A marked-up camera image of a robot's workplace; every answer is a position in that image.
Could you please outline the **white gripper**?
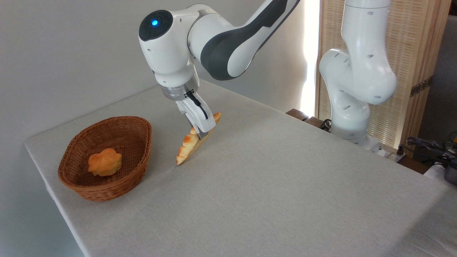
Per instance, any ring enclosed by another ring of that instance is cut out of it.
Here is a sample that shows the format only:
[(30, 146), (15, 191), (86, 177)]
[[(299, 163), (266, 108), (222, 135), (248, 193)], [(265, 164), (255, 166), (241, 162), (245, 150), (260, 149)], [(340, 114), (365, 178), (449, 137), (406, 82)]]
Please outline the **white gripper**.
[(176, 101), (176, 104), (196, 130), (200, 140), (209, 136), (216, 121), (206, 102), (197, 93), (186, 92), (184, 99)]

